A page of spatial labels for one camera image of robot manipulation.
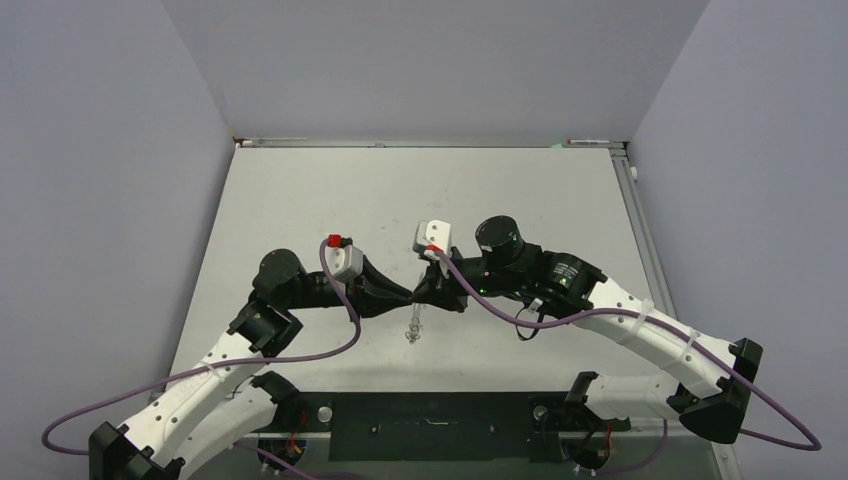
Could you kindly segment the large silver keyring with keys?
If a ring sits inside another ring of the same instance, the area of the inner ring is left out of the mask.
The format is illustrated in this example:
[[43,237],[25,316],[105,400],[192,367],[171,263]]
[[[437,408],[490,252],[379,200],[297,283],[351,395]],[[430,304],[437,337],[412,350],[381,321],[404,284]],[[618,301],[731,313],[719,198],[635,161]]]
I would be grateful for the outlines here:
[[412,305],[412,315],[408,324],[408,330],[405,333],[405,338],[410,345],[415,344],[421,337],[421,317],[425,308],[426,305],[421,303]]

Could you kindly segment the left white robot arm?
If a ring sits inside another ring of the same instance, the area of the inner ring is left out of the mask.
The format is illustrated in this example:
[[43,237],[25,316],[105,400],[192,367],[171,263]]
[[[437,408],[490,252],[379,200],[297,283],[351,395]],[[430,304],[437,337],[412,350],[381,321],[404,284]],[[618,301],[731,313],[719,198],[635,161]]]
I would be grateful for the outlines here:
[[302,328],[294,310],[343,306],[358,326],[411,303],[347,239],[322,244],[320,261],[309,273],[288,249],[266,254],[247,303],[197,366],[121,425],[90,435],[90,478],[186,479],[243,436],[292,426],[299,392],[268,367]]

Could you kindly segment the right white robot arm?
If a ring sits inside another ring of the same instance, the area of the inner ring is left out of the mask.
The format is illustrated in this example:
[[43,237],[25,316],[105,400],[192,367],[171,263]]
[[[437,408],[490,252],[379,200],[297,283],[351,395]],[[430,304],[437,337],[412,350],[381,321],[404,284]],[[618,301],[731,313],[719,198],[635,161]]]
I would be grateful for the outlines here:
[[551,327],[594,332],[658,368],[649,376],[580,373],[564,403],[567,419],[579,428],[611,419],[676,420],[708,441],[736,441],[763,354],[760,344],[718,339],[682,324],[587,261],[526,242],[509,216],[485,220],[475,239],[480,255],[465,258],[453,245],[450,224],[419,223],[412,249],[429,265],[414,302],[462,312],[474,298],[498,315],[491,299],[510,299],[550,318]]

